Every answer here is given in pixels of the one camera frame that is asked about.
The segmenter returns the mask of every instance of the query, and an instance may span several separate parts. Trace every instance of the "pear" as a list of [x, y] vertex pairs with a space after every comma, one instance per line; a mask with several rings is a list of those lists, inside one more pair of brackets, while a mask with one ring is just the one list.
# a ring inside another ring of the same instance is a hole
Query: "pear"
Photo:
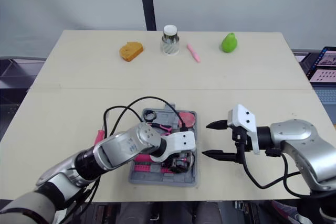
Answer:
[[234, 33], [229, 33], [222, 42], [224, 52], [232, 52], [237, 47], [238, 41]]

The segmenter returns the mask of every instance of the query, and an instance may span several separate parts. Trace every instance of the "toast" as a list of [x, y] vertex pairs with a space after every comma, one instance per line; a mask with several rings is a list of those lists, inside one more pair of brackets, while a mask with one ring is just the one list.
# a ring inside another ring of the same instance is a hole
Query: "toast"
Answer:
[[142, 44], [139, 42], [127, 42], [120, 48], [119, 53], [125, 61], [131, 61], [143, 51]]

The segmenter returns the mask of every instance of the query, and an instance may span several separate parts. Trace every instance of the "plastic tray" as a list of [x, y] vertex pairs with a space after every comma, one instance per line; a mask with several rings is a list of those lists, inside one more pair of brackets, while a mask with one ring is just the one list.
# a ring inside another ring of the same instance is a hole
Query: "plastic tray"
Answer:
[[[164, 125], [171, 125], [173, 131], [178, 129], [178, 120], [174, 111], [169, 106], [165, 106], [164, 109], [144, 109], [142, 111], [142, 118], [144, 112], [152, 110], [156, 113], [156, 119], [153, 123], [159, 123]], [[195, 115], [195, 124], [189, 131], [193, 131], [195, 134], [195, 141], [197, 141], [197, 114], [195, 111], [178, 110], [178, 112], [190, 112]], [[192, 187], [197, 184], [197, 150], [193, 152], [195, 160], [193, 167], [186, 173], [164, 173], [161, 170], [160, 163], [146, 163], [150, 165], [150, 171], [138, 172], [134, 170], [135, 165], [139, 165], [135, 161], [132, 161], [131, 169], [129, 173], [129, 182], [133, 184], [145, 184], [145, 185], [165, 185], [165, 186], [180, 186], [180, 187]]]

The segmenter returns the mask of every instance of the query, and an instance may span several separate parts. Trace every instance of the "computer screen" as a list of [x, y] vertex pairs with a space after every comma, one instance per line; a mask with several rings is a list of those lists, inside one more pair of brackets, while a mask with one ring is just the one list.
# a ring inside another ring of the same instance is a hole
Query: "computer screen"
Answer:
[[311, 83], [336, 84], [336, 47], [324, 47], [307, 73]]

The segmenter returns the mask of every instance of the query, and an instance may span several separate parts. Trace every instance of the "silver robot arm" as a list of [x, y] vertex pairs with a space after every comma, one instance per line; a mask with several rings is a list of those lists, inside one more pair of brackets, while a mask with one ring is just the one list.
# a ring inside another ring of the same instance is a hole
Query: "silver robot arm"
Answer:
[[[193, 132], [177, 132], [169, 138], [181, 142], [186, 134], [190, 137], [190, 149], [194, 149]], [[147, 123], [107, 137], [43, 173], [34, 191], [0, 210], [0, 223], [52, 223], [56, 210], [69, 207], [102, 174], [126, 164], [138, 154], [162, 159], [170, 153], [184, 151], [167, 148], [165, 138]]]
[[266, 155], [273, 157], [287, 153], [294, 159], [311, 192], [323, 194], [323, 197], [328, 195], [320, 200], [320, 213], [329, 223], [336, 223], [336, 148], [324, 141], [311, 123], [294, 119], [274, 123], [270, 127], [257, 127], [254, 114], [239, 104], [229, 111], [227, 120], [207, 126], [216, 130], [228, 127], [232, 129], [237, 153], [209, 150], [203, 154], [220, 161], [243, 164], [246, 171], [244, 152], [259, 154], [260, 150], [266, 150]]
[[294, 159], [311, 190], [336, 190], [336, 148], [324, 141], [311, 123], [289, 120], [269, 129], [274, 147]]

